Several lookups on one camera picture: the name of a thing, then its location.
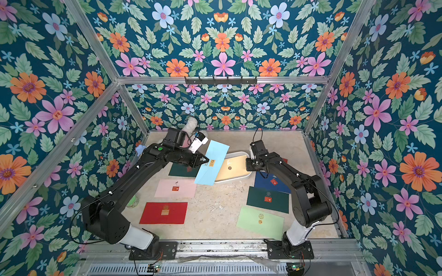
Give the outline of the dark green envelope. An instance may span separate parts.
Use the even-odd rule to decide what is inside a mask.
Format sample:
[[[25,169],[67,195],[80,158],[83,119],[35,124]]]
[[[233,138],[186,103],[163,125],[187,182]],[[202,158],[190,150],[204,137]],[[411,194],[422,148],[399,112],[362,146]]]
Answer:
[[[289,194],[250,187],[247,205],[289,214]]]
[[[189,167],[178,163],[173,163],[169,171],[169,176],[196,178],[200,167]]]

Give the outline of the navy blue envelope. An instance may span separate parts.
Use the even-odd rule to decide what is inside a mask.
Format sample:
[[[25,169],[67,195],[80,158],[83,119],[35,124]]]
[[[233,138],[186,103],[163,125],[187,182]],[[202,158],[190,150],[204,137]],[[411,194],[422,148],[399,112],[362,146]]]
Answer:
[[[290,189],[283,181],[273,174],[265,172],[257,172],[255,176],[254,187],[264,189],[267,191],[276,191],[291,194]]]

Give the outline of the yellow envelope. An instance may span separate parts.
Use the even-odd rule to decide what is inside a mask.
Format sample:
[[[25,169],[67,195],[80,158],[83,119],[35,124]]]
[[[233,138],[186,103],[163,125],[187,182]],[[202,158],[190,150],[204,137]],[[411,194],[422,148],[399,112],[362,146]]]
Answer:
[[[226,158],[215,181],[220,182],[247,176],[249,172],[246,170],[246,159],[246,155]]]

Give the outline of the light blue envelope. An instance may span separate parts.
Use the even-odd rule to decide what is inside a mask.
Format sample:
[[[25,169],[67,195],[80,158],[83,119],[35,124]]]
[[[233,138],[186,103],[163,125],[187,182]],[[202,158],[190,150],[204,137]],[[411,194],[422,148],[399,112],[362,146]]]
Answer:
[[[209,161],[200,166],[195,179],[195,184],[208,186],[214,185],[229,148],[228,145],[220,142],[210,141],[206,152],[206,157]]]

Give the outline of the black hook rail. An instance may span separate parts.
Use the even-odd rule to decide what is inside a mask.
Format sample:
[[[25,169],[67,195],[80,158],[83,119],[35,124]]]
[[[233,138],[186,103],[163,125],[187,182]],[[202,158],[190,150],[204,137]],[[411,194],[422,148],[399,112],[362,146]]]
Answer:
[[[186,85],[255,85],[258,79],[250,77],[185,77]]]

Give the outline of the light green envelope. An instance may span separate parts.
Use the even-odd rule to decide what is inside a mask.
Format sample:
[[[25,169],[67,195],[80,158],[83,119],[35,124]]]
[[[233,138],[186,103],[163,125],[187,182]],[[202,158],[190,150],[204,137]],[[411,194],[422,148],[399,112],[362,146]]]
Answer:
[[[242,207],[237,227],[262,235],[264,238],[281,240],[284,218],[251,207]]]

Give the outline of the green tape roll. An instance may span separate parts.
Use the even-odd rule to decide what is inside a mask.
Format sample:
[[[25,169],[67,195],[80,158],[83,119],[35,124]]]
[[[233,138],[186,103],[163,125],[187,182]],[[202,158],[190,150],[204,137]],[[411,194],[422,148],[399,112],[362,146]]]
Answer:
[[[127,203],[126,207],[127,208],[134,208],[139,204],[139,198],[137,195],[134,195],[129,202]]]

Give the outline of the pink envelope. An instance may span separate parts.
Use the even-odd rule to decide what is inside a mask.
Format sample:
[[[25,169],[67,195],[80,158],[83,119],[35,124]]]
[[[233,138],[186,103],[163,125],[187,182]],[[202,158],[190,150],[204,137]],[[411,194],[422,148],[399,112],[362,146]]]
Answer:
[[[193,198],[197,184],[193,179],[161,179],[155,198]]]

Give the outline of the dark green envelope right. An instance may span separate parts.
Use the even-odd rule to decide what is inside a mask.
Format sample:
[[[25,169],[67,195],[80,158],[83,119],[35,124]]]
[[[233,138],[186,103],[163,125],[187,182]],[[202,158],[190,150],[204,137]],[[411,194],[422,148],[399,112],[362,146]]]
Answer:
[[[289,214],[289,194],[250,187],[247,205]]]

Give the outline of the aluminium front rail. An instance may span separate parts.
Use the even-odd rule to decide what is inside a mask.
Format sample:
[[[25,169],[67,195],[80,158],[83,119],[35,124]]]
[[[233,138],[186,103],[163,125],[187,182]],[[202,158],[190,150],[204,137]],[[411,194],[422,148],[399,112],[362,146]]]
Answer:
[[[249,261],[267,258],[270,250],[262,239],[178,240],[174,249],[164,253],[162,262]],[[311,239],[312,262],[363,261],[354,239]],[[93,244],[80,254],[81,261],[128,261],[130,251],[123,245]]]

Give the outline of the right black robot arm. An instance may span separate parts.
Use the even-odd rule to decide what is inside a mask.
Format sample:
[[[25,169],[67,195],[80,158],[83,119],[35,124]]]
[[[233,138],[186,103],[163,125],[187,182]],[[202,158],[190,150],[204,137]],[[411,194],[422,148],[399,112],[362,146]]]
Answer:
[[[246,159],[246,170],[274,175],[290,189],[292,211],[300,225],[311,227],[332,214],[333,203],[320,176],[309,176],[295,169],[279,154],[269,152],[262,140],[251,142],[250,149],[252,157]]]

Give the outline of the white plastic storage box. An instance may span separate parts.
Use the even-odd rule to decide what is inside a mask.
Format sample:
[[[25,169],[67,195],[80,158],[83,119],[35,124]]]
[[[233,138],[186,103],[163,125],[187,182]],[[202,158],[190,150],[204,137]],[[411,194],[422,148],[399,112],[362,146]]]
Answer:
[[[228,153],[218,172],[215,183],[219,184],[250,176],[251,172],[246,170],[247,158],[250,158],[249,154],[243,151]]]

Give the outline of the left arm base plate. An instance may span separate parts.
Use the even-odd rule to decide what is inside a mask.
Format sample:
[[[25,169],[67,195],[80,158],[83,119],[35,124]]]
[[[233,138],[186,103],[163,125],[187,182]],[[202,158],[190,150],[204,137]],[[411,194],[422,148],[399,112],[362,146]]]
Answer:
[[[177,254],[178,243],[176,241],[157,241],[146,250],[131,248],[130,261],[162,261],[174,260]]]

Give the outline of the red envelope front left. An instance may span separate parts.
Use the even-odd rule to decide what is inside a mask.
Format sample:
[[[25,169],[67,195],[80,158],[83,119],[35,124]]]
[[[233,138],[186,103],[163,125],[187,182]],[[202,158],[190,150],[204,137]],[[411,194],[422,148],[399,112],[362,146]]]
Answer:
[[[187,202],[147,202],[140,224],[184,224]]]

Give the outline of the dark green envelope left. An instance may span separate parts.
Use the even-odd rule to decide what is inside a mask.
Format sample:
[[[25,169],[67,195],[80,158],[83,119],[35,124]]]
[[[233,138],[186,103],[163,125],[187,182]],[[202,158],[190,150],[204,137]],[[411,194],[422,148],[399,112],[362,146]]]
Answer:
[[[189,167],[178,163],[173,163],[169,171],[169,176],[196,178],[200,167]]]

